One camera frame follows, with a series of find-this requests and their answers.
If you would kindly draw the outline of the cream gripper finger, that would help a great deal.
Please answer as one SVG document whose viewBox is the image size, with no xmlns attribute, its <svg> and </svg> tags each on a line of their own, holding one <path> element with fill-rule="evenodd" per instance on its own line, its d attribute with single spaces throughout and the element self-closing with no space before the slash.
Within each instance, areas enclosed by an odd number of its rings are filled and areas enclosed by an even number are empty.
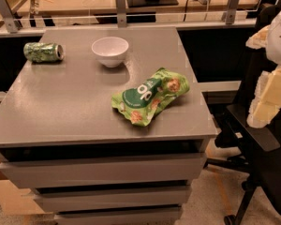
<svg viewBox="0 0 281 225">
<path fill-rule="evenodd" d="M 255 50 L 265 48 L 267 45 L 268 31 L 269 25 L 264 26 L 247 40 L 245 46 Z"/>
<path fill-rule="evenodd" d="M 246 122 L 252 128 L 264 128 L 281 109 L 281 66 L 261 72 L 254 95 Z"/>
</svg>

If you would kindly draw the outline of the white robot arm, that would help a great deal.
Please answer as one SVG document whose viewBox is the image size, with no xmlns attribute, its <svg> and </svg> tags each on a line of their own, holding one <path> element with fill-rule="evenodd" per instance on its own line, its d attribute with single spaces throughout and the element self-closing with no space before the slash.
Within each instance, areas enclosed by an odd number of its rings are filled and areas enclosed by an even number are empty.
<svg viewBox="0 0 281 225">
<path fill-rule="evenodd" d="M 250 127 L 264 128 L 281 109 L 281 11 L 270 25 L 252 36 L 246 46 L 264 48 L 267 59 L 277 64 L 272 72 L 261 72 L 246 119 Z"/>
</svg>

